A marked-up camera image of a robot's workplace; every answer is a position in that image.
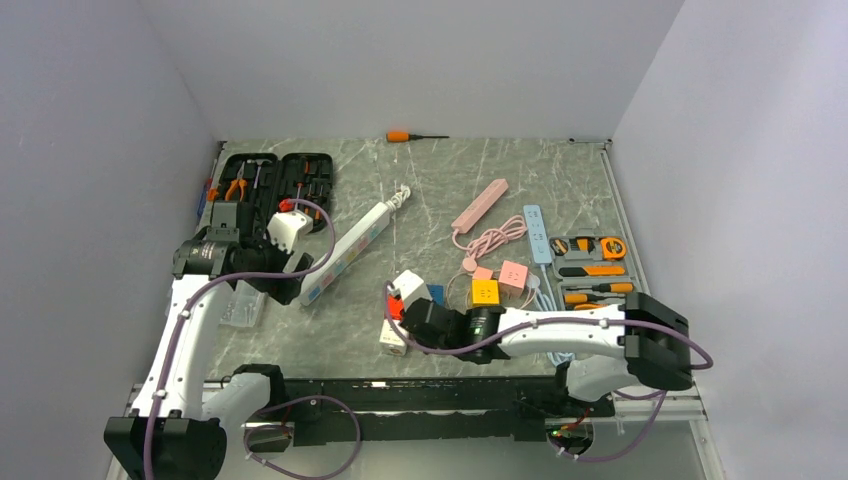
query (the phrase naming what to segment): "black tool case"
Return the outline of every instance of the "black tool case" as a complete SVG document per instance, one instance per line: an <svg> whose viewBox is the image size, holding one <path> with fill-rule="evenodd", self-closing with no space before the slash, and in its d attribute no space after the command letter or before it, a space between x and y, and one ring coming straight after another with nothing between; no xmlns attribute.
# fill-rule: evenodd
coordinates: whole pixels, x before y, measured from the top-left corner
<svg viewBox="0 0 848 480"><path fill-rule="evenodd" d="M301 197L321 206L330 212L330 194L333 190L333 159L326 153L290 153L282 159L273 153L237 153L224 162L224 168L218 183L213 185L217 195L210 195L207 201L214 202L212 208L221 202L238 202L237 189L230 200L226 200L227 190L238 171L244 165L243 178L247 182L242 203L253 206L253 234L262 235L268 221L280 211L280 202L294 198L297 184L301 183ZM298 207L313 218L312 231L324 228L326 220L313 209Z"/></svg>

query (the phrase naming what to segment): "tool kit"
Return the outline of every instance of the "tool kit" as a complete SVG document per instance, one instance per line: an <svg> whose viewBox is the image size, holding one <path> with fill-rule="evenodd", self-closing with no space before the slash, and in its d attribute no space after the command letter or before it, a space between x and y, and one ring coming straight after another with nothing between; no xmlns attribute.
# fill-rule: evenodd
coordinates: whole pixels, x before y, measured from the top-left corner
<svg viewBox="0 0 848 480"><path fill-rule="evenodd" d="M293 198L303 198L330 212L330 192L333 190L333 159L326 153L289 153L281 160L280 189L277 205ZM288 208L284 204L279 211ZM327 226L321 214L311 208L298 206L298 210L312 217L312 231Z"/></svg>
<svg viewBox="0 0 848 480"><path fill-rule="evenodd" d="M621 304L627 293L642 291L621 237L581 229L575 235L549 237L548 245L566 310Z"/></svg>
<svg viewBox="0 0 848 480"><path fill-rule="evenodd" d="M290 153L282 159L273 153L237 153L227 158L206 200L214 202L213 209L222 203L249 205L253 234L262 235L272 215L295 208L287 199L305 198L330 213L332 189L333 159L326 153ZM297 208L313 218L313 232L326 226L318 212Z"/></svg>

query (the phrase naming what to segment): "red object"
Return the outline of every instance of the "red object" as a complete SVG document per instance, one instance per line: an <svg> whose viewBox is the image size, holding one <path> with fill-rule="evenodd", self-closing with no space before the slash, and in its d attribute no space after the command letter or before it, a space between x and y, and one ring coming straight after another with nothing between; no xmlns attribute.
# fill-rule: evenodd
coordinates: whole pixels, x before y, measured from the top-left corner
<svg viewBox="0 0 848 480"><path fill-rule="evenodd" d="M389 315L392 320L400 320L403 318L403 300L395 297L389 297Z"/></svg>

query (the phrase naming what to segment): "white wall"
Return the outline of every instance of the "white wall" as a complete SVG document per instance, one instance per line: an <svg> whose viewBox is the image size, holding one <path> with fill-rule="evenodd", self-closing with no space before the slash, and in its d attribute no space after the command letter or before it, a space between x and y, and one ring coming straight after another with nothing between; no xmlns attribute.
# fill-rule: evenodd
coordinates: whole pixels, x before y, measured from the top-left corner
<svg viewBox="0 0 848 480"><path fill-rule="evenodd" d="M608 138L682 0L141 0L222 138Z"/></svg>
<svg viewBox="0 0 848 480"><path fill-rule="evenodd" d="M615 133L729 478L848 469L848 5L688 0Z"/></svg>
<svg viewBox="0 0 848 480"><path fill-rule="evenodd" d="M0 12L0 478L102 478L214 140L135 1Z"/></svg>

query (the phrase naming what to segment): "screwdriver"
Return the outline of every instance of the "screwdriver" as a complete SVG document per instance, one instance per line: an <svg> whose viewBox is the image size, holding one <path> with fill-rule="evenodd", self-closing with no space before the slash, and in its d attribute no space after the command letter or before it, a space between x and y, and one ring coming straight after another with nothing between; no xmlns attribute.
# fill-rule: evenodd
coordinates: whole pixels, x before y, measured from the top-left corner
<svg viewBox="0 0 848 480"><path fill-rule="evenodd" d="M386 134L386 141L389 143L411 142L413 140L421 140L422 138L450 138L447 135L415 135L407 132L389 132Z"/></svg>
<svg viewBox="0 0 848 480"><path fill-rule="evenodd" d="M602 283L600 285L587 285L585 287L567 287L569 290L594 290L603 293L630 293L633 291L633 284L625 283Z"/></svg>
<svg viewBox="0 0 848 480"><path fill-rule="evenodd" d="M624 275L627 270L617 265L587 265L585 267L562 267L559 274L563 277L600 277Z"/></svg>

